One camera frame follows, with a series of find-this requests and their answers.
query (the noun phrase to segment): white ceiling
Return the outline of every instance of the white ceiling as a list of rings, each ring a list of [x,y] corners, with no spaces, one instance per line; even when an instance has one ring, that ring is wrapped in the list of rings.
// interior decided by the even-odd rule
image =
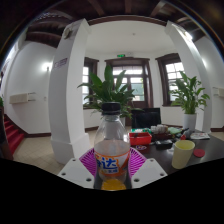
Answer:
[[[153,52],[175,48],[165,27],[147,22],[115,21],[91,26],[86,50],[95,53]]]

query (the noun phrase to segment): bottle label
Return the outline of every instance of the bottle label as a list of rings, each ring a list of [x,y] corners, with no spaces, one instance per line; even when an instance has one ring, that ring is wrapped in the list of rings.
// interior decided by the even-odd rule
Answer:
[[[101,174],[108,177],[120,176],[127,170],[130,151],[119,156],[104,156],[95,151],[97,165]]]

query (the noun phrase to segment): red object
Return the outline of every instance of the red object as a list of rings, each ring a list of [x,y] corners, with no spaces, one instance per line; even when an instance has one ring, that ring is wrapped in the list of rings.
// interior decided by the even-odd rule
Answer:
[[[182,136],[180,137],[180,139],[181,139],[181,140],[186,140],[186,135],[182,135]]]
[[[151,143],[152,135],[148,132],[129,133],[129,138],[131,145],[148,145]]]
[[[203,150],[203,149],[195,149],[194,150],[194,155],[196,157],[203,157],[205,155],[205,150]]]
[[[14,154],[15,150],[24,139],[24,134],[19,133],[19,130],[10,121],[5,120],[4,126],[9,149],[11,153]]]

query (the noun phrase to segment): cup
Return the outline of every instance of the cup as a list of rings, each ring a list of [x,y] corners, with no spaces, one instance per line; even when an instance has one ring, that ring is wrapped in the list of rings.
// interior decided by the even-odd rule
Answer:
[[[172,159],[172,166],[175,169],[184,168],[194,150],[195,144],[189,140],[180,140],[174,144],[174,152]]]

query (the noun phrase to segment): staircase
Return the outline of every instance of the staircase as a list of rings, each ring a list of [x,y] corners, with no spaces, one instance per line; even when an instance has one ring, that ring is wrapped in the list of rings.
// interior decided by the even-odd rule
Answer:
[[[14,154],[15,150],[24,139],[24,134],[19,132],[9,120],[4,118],[4,126],[5,126],[5,133],[9,144],[9,149],[12,154]]]

